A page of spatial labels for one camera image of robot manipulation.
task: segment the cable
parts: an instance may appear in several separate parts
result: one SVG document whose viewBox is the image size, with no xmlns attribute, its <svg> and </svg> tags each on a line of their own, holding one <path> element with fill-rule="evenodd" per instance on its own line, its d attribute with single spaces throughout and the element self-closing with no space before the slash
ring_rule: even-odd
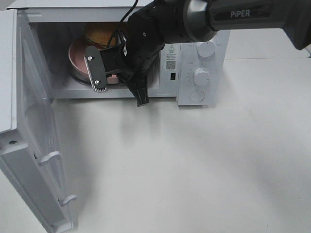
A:
<svg viewBox="0 0 311 233">
<path fill-rule="evenodd" d="M 122 17 L 122 19 L 120 20 L 120 22 L 118 23 L 116 29 L 114 30 L 114 32 L 111 34 L 110 39 L 108 40 L 107 43 L 107 48 L 110 46 L 110 43 L 115 35 L 115 33 L 117 32 L 117 30 L 119 29 L 120 25 L 124 22 L 124 20 L 128 17 L 128 15 L 135 9 L 135 7 L 138 4 L 138 0 L 135 0 L 134 5 L 131 7 L 131 9 Z"/>
</svg>

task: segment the table surface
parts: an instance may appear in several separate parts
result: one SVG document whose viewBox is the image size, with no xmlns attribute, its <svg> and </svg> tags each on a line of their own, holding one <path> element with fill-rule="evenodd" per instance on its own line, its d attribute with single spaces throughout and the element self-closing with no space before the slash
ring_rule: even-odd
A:
<svg viewBox="0 0 311 233">
<path fill-rule="evenodd" d="M 78 195 L 69 232 L 310 231 L 311 59 L 289 42 L 269 47 L 257 30 L 235 33 L 214 108 L 54 102 Z M 245 36 L 254 50 L 238 44 Z M 45 232 L 2 172 L 0 185 L 0 232 Z"/>
</svg>

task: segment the robotic arm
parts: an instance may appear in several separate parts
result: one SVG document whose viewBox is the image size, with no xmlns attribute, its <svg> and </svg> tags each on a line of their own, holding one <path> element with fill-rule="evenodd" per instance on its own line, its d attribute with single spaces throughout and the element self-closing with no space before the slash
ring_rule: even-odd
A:
<svg viewBox="0 0 311 233">
<path fill-rule="evenodd" d="M 301 50 L 311 43 L 311 0 L 155 0 L 128 19 L 128 37 L 118 31 L 116 47 L 86 49 L 95 91 L 118 74 L 138 101 L 147 104 L 147 70 L 164 44 L 204 42 L 219 30 L 282 28 Z"/>
</svg>

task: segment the open microwave door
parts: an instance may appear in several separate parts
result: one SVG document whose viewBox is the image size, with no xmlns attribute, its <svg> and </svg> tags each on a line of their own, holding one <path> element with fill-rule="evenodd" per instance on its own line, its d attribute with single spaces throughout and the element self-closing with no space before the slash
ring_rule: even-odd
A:
<svg viewBox="0 0 311 233">
<path fill-rule="evenodd" d="M 49 233 L 72 228 L 42 52 L 23 11 L 0 12 L 0 168 Z"/>
</svg>

